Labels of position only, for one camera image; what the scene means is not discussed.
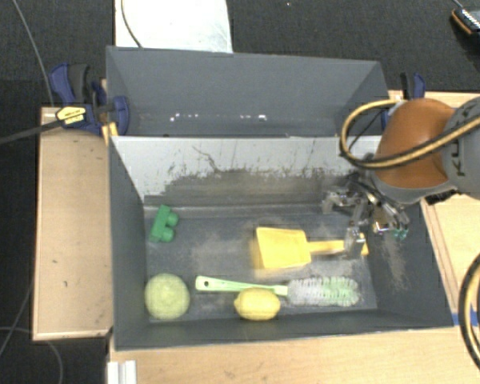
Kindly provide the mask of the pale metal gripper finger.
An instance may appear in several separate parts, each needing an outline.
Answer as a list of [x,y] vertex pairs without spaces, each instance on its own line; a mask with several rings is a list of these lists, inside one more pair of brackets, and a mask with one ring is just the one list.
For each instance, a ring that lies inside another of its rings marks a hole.
[[360,194],[352,190],[328,190],[322,198],[322,212],[328,214],[334,208],[352,208],[357,206],[360,200]]
[[344,252],[347,258],[358,258],[366,244],[366,236],[358,226],[349,226],[344,237]]

